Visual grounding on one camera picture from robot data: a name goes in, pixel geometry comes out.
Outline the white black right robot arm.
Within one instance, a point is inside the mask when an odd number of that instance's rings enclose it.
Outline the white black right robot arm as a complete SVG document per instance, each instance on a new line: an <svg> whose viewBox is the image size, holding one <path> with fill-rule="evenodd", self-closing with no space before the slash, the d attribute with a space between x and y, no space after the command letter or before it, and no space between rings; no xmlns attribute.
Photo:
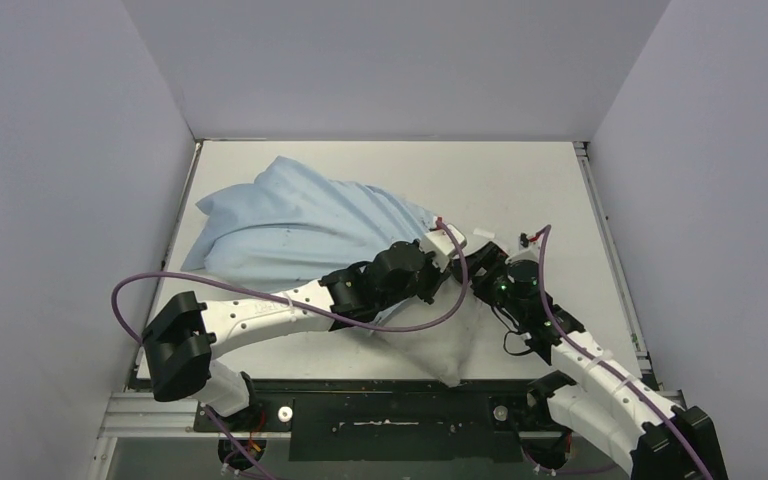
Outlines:
<svg viewBox="0 0 768 480"><path fill-rule="evenodd" d="M466 257L474 296L551 369L528 385L528 419L579 434L632 479L727 478L713 420L615 361L544 291L541 255L531 245L510 257L488 242Z"/></svg>

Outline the white pillow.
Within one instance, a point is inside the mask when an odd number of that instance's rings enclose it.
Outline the white pillow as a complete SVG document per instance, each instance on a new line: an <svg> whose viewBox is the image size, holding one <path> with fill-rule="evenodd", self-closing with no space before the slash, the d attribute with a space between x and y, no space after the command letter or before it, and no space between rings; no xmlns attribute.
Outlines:
<svg viewBox="0 0 768 480"><path fill-rule="evenodd" d="M428 323L447 313L460 293L459 278L452 275L438 289L433 304L407 300L396 307L385 325L411 327ZM463 379L462 367L471 354L483 309L483 304L468 293L458 311L435 327L405 333L374 332L372 337L442 384L456 387Z"/></svg>

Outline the light blue pillowcase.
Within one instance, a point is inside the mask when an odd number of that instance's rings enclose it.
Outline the light blue pillowcase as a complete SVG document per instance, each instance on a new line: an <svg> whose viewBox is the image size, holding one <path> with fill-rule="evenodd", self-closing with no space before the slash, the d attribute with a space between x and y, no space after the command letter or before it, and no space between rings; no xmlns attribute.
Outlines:
<svg viewBox="0 0 768 480"><path fill-rule="evenodd" d="M196 206L207 220L182 271L268 293L371 261L435 226L433 212L387 190L329 179L283 156Z"/></svg>

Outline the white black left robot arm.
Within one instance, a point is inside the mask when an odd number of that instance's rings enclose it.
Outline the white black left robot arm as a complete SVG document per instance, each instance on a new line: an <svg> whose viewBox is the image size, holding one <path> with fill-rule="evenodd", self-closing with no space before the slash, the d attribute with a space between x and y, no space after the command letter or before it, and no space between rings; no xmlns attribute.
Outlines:
<svg viewBox="0 0 768 480"><path fill-rule="evenodd" d="M266 299L200 301L192 291L174 295L142 334L153 397L192 398L211 407L236 430L258 419L248 377L220 363L244 346L304 332L348 326L376 329L384 313L405 300L427 303L449 273L457 246L433 231L396 242L372 261L361 261L319 280Z"/></svg>

